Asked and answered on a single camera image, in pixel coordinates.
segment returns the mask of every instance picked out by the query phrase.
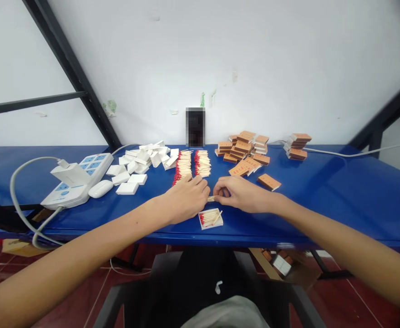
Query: forearm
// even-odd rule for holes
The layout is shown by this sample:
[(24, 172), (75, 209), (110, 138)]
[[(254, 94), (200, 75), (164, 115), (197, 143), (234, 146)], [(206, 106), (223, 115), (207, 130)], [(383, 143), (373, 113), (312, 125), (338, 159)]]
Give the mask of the forearm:
[(272, 209), (325, 249), (356, 277), (400, 307), (400, 254), (291, 200)]
[(77, 288), (102, 263), (162, 228), (152, 199), (82, 235), (0, 284), (0, 327), (27, 327)]

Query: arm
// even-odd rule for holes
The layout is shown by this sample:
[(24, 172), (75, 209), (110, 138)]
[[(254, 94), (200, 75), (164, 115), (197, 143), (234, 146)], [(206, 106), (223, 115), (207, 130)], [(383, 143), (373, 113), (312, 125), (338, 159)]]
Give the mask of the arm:
[(342, 223), (240, 177), (220, 178), (213, 194), (219, 195), (215, 200), (223, 205), (250, 213), (273, 213), (281, 216), (365, 284), (400, 307), (399, 253)]
[(29, 327), (131, 243), (194, 217), (210, 188), (197, 176), (47, 254), (0, 284), (0, 327)]

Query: open matchbox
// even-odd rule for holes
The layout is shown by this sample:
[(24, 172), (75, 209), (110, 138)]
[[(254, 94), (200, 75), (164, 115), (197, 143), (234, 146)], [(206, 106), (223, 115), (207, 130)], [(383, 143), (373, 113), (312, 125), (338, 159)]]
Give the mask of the open matchbox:
[(223, 214), (221, 213), (221, 217), (218, 219), (218, 221), (215, 222), (214, 225), (212, 225), (212, 222), (210, 222), (208, 225), (206, 224), (202, 224), (201, 223), (201, 214), (206, 214), (206, 213), (210, 213), (210, 212), (216, 212), (217, 214), (220, 212), (219, 209), (211, 209), (211, 210), (206, 210), (203, 212), (198, 213), (198, 220), (200, 221), (200, 226), (201, 226), (201, 230), (206, 230), (206, 229), (210, 229), (210, 228), (215, 228), (217, 226), (223, 226), (224, 225), (224, 221), (223, 221)]

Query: hand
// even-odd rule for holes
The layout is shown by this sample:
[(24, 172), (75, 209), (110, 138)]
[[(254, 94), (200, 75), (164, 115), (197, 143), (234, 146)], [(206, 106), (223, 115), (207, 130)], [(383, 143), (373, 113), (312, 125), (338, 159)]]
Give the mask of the hand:
[(159, 196), (170, 213), (169, 224), (177, 224), (196, 216), (208, 202), (210, 188), (200, 175), (181, 179), (166, 193)]
[(285, 196), (265, 190), (240, 176), (219, 178), (213, 189), (215, 201), (248, 213), (275, 213), (287, 200)]

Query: black chair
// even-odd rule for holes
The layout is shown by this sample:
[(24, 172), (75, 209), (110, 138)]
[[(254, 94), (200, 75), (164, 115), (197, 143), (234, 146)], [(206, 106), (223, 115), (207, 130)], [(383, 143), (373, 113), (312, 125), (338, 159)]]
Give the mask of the black chair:
[[(301, 286), (287, 282), (262, 280), (258, 277), (248, 253), (234, 252), (236, 259), (249, 278), (265, 320), (273, 328), (290, 327), (290, 304), (305, 328), (326, 327), (306, 292)], [(174, 274), (182, 252), (157, 255), (148, 279), (113, 286), (94, 324), (94, 328), (112, 328), (122, 305), (126, 327), (145, 327), (153, 304), (164, 293)]]

